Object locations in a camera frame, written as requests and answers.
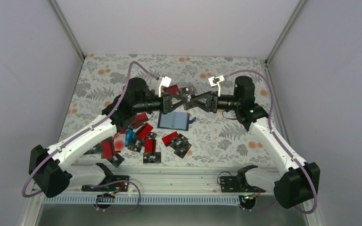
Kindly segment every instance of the table surface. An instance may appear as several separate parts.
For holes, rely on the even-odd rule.
[[[251,69],[263,73],[259,59],[230,57],[197,57],[197,56],[160,56],[160,55],[125,55],[125,54],[90,54],[85,58],[78,79],[67,117],[62,129],[60,140],[70,136],[89,124],[101,110],[120,95],[125,83],[128,66],[137,61],[158,76],[172,78],[172,84],[179,88],[194,85],[196,94],[209,90],[216,91],[209,85],[208,77],[229,74],[241,69]],[[256,102],[267,111],[270,109],[269,92],[263,80],[252,73],[240,73],[222,82],[222,94],[232,94],[236,76],[252,77],[255,83]],[[134,66],[132,77],[146,80],[150,89],[156,80],[146,75],[138,66]],[[185,112],[183,106],[176,109]],[[273,168],[274,162],[262,144],[236,121],[228,120],[217,114],[207,113],[201,109],[187,110],[196,122],[189,126],[188,131],[180,131],[192,144],[190,151],[182,159],[173,154],[173,149],[165,147],[161,138],[174,132],[171,129],[157,128],[159,113],[154,113],[148,121],[157,133],[156,151],[162,153],[162,163],[145,164],[152,166],[172,167],[245,167],[250,164],[259,167]],[[232,112],[224,113],[234,118]],[[143,165],[142,153],[124,148],[120,155],[125,158],[122,165]],[[95,164],[103,162],[100,154],[83,155],[75,164]]]

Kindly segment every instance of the table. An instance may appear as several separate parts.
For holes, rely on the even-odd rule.
[[[125,54],[88,54],[78,79],[70,107],[67,112],[60,140],[70,136],[89,124],[101,110],[120,95],[125,83],[128,66],[137,61],[158,76],[172,78],[172,84],[179,88],[194,85],[196,94],[216,91],[211,88],[208,77],[228,74],[241,69],[251,69],[263,73],[261,62],[254,58],[197,57],[197,56],[161,56],[161,55],[125,55]],[[138,66],[134,66],[132,77],[146,80],[150,89],[156,80],[146,75]],[[263,80],[252,73],[240,73],[222,82],[222,94],[232,94],[234,78],[239,75],[252,77],[256,89],[256,102],[267,111],[270,109],[269,92]],[[184,112],[183,106],[176,111]],[[236,120],[228,120],[217,114],[206,113],[201,109],[187,110],[196,122],[188,131],[178,131],[192,144],[190,151],[182,159],[173,154],[174,150],[165,147],[161,138],[174,132],[170,129],[158,129],[159,113],[154,113],[148,121],[157,133],[157,152],[162,153],[162,163],[144,164],[171,167],[245,167],[250,164],[264,168],[274,168],[275,164],[263,148],[263,145],[247,133]],[[234,118],[235,114],[224,113]],[[143,165],[142,153],[123,149],[120,153],[125,158],[122,165]],[[83,155],[75,164],[95,164],[107,160],[99,154]]]

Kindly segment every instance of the white bracket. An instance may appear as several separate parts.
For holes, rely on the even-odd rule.
[[[215,87],[215,86],[218,86],[219,88],[219,91],[218,91],[218,95],[217,96],[220,96],[221,95],[221,86],[220,86],[220,82],[224,81],[224,76],[223,75],[220,75],[220,76],[217,76],[217,77],[210,77],[209,78],[209,83],[210,83],[210,86],[211,87]]]
[[[165,77],[159,77],[159,80],[157,81],[158,86],[156,86],[156,94],[161,97],[162,96],[162,87],[169,87],[171,83],[171,78],[165,76]]]

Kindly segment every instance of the purple cable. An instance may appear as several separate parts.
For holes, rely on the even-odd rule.
[[[241,204],[238,204],[238,206],[242,209],[242,211],[247,211],[247,212],[262,212],[262,211],[266,211],[266,210],[269,210],[271,208],[273,208],[275,206],[275,204],[277,204],[277,200],[274,200],[273,203],[271,203],[271,205],[269,205],[268,207],[266,208],[263,208],[263,209],[259,209],[259,210],[251,210],[251,209],[245,209]]]
[[[141,203],[141,191],[140,191],[140,189],[138,188],[138,186],[135,183],[133,183],[133,182],[131,182],[129,180],[117,180],[117,181],[107,183],[105,185],[87,185],[87,186],[98,188],[98,187],[106,187],[106,186],[109,186],[109,185],[112,185],[112,184],[117,184],[117,183],[129,183],[129,184],[134,185],[134,187],[138,191],[137,204],[134,207],[132,207],[131,209],[129,209],[129,210],[106,210],[106,209],[102,209],[102,208],[98,207],[98,202],[101,201],[102,199],[109,198],[109,197],[100,197],[100,198],[96,199],[96,203],[95,203],[95,207],[96,207],[97,210],[102,210],[104,212],[128,213],[128,212],[131,212],[131,211],[135,210],[140,205],[140,203]]]
[[[230,74],[227,74],[224,76],[224,78],[228,78],[232,75],[235,75],[237,73],[242,73],[242,72],[249,72],[249,73],[255,73],[257,74],[258,76],[260,76],[260,78],[263,79],[263,81],[266,83],[267,85],[267,88],[269,89],[270,91],[270,111],[269,111],[269,117],[268,117],[268,126],[269,126],[269,129],[270,131],[272,130],[272,124],[271,124],[271,115],[272,115],[272,111],[274,109],[274,94],[272,92],[272,88],[270,86],[270,83],[268,82],[268,80],[264,77],[264,75],[262,75],[261,73],[257,72],[257,71],[254,71],[254,70],[249,70],[249,69],[245,69],[245,70],[239,70],[239,71],[236,71],[236,72],[232,72]],[[277,136],[277,134],[275,133],[271,133],[274,138],[277,140],[277,142],[281,145],[281,147],[285,150],[285,152],[292,158],[292,160],[294,160],[296,162],[296,164],[299,166],[299,168],[302,170],[302,172],[304,173],[304,175],[306,176],[306,179],[307,181],[309,182],[309,185],[310,185],[310,188],[313,192],[313,199],[314,199],[314,204],[313,204],[313,207],[311,210],[309,211],[305,211],[305,210],[301,210],[299,209],[298,207],[295,206],[296,209],[298,209],[300,212],[304,213],[304,214],[311,214],[311,213],[314,213],[314,211],[316,210],[317,208],[317,192],[316,192],[316,189],[314,187],[314,184],[309,176],[309,174],[307,173],[306,169],[303,167],[303,165],[296,159],[294,158],[293,154],[288,150],[288,148],[283,144],[283,142],[280,140],[280,138]]]
[[[127,90],[128,87],[128,81],[130,80],[131,77],[131,68],[133,65],[138,65],[145,73],[149,74],[150,76],[152,76],[154,79],[158,79],[158,77],[154,74],[152,74],[151,72],[149,72],[148,70],[146,70],[142,65],[140,65],[138,62],[136,61],[132,61],[130,63],[130,66],[128,67],[128,73],[127,73],[127,79],[125,81],[125,85],[123,88],[123,92],[121,93],[117,103],[115,104],[114,108],[112,109],[112,111],[102,120],[98,121],[95,125],[92,126],[92,129],[94,129],[95,127],[97,127],[98,125],[102,124],[105,120],[107,120],[110,116],[112,116],[112,114],[115,112],[115,110],[117,109],[117,107],[119,106],[120,102],[123,100],[123,97],[125,95],[125,91]],[[64,142],[60,148],[64,148],[66,147],[69,143],[73,142],[75,139],[79,138],[80,136],[84,135],[86,132],[90,131],[90,128],[87,128],[83,131],[81,131],[80,133],[76,134],[74,137],[70,138],[69,140],[67,140],[66,142]],[[23,189],[21,190],[21,195],[25,198],[30,198],[33,197],[35,195],[38,195],[42,192],[42,190],[37,191],[35,193],[32,194],[26,194],[25,191],[27,190],[28,185],[30,184],[31,180],[33,179],[33,177],[35,176],[35,174],[38,172],[38,170],[40,170],[40,168],[49,160],[52,158],[52,156],[56,155],[60,150],[56,149],[54,152],[52,152],[52,154],[48,155],[48,157],[46,157],[43,161],[41,161],[40,164],[38,164],[37,167],[35,167],[35,169],[32,171],[32,173],[30,174],[30,176],[27,178]]]

